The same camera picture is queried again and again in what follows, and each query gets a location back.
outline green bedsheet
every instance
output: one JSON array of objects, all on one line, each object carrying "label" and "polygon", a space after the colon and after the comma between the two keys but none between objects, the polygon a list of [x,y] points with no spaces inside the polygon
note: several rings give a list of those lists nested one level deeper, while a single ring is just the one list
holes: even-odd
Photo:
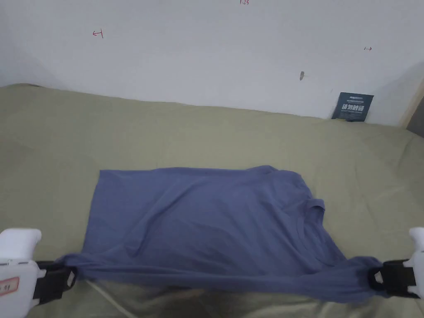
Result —
[{"label": "green bedsheet", "polygon": [[[302,175],[347,257],[409,258],[424,226],[424,139],[406,130],[241,109],[154,103],[28,85],[0,88],[0,224],[42,231],[36,259],[81,249],[100,169],[248,168]],[[424,301],[340,305],[289,295],[103,283],[140,317],[423,317]],[[30,317],[125,317],[78,283]]]}]

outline white wall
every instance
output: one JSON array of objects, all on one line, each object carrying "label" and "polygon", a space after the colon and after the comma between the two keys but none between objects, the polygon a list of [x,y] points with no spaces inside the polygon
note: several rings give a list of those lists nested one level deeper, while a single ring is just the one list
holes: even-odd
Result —
[{"label": "white wall", "polygon": [[375,95],[368,122],[397,125],[424,78],[423,17],[422,0],[6,0],[0,86],[323,118],[356,92]]}]

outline dark sign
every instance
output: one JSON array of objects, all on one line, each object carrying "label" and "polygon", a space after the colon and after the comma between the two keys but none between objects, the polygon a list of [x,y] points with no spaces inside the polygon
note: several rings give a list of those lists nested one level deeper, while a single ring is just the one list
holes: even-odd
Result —
[{"label": "dark sign", "polygon": [[340,93],[331,119],[365,121],[374,95]]}]

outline red label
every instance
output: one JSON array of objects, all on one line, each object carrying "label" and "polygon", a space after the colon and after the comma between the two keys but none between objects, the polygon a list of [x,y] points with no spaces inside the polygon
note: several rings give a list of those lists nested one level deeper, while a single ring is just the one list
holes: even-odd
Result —
[{"label": "red label", "polygon": [[0,281],[0,297],[14,293],[19,287],[19,277],[9,278]]}]

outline bed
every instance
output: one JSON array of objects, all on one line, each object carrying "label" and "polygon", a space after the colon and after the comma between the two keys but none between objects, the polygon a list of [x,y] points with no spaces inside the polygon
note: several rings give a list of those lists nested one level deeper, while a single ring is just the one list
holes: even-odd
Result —
[{"label": "bed", "polygon": [[[300,173],[347,257],[409,258],[424,226],[424,139],[404,129],[32,85],[0,88],[0,224],[43,233],[35,259],[79,252],[100,169]],[[79,282],[30,317],[424,317],[424,302],[324,303],[295,295]]]}]

